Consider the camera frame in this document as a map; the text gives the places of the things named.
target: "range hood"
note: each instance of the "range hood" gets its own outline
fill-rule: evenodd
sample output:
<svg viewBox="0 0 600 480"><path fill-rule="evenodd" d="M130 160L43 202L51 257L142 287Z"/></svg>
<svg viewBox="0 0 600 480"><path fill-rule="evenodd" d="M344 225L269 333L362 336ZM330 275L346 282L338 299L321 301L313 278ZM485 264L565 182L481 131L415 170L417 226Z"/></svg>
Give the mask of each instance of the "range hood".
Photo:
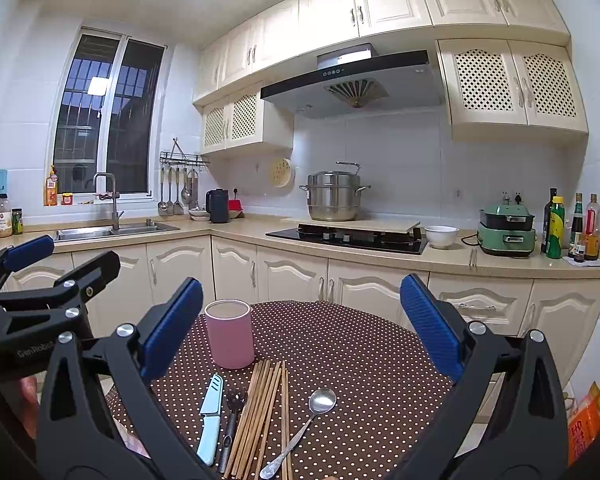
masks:
<svg viewBox="0 0 600 480"><path fill-rule="evenodd" d="M373 56L369 47L367 59L351 62L342 62L356 57L350 48L320 56L318 70L265 86L260 97L311 119L357 109L389 111L442 102L442 82L433 73L426 50Z"/></svg>

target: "kettle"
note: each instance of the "kettle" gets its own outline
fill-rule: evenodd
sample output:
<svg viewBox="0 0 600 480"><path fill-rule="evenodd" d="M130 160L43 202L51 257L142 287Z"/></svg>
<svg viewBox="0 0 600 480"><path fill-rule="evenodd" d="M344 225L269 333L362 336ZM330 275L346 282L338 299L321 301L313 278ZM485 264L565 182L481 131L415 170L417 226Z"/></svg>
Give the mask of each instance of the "kettle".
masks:
<svg viewBox="0 0 600 480"><path fill-rule="evenodd" d="M226 224L229 221L229 192L226 189L207 191L205 210L212 224Z"/></svg>

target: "window pane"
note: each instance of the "window pane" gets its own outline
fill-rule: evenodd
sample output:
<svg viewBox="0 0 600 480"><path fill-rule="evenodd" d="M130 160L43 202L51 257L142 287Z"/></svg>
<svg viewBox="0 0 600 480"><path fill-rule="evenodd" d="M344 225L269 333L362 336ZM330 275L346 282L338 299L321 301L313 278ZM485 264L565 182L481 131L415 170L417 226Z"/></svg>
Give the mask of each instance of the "window pane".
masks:
<svg viewBox="0 0 600 480"><path fill-rule="evenodd" d="M64 85L54 165L58 173L58 191L94 192L100 109L104 99L87 94L91 77L109 77L118 49L118 40L83 34Z"/></svg>
<svg viewBox="0 0 600 480"><path fill-rule="evenodd" d="M129 40L122 59L107 146L107 171L116 175L120 193L148 191L151 115L163 51Z"/></svg>

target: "gas stove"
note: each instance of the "gas stove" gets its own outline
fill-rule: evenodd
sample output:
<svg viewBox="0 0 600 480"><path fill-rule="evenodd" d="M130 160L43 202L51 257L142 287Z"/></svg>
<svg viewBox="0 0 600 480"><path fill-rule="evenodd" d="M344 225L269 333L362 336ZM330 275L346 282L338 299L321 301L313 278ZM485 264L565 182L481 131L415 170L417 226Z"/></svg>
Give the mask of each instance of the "gas stove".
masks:
<svg viewBox="0 0 600 480"><path fill-rule="evenodd" d="M267 236L300 240L355 249L370 249L390 253L422 254L427 240L422 238L419 227L408 233L381 230L348 229L342 226L298 224L297 228L267 233Z"/></svg>

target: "plastic jar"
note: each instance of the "plastic jar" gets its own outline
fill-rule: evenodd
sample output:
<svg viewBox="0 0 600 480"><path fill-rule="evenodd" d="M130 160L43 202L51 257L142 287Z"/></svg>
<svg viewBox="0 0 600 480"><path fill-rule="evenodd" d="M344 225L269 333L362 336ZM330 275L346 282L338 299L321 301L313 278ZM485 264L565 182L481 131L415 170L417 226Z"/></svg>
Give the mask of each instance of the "plastic jar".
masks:
<svg viewBox="0 0 600 480"><path fill-rule="evenodd" d="M11 205L6 193L0 193L0 238L11 236Z"/></svg>

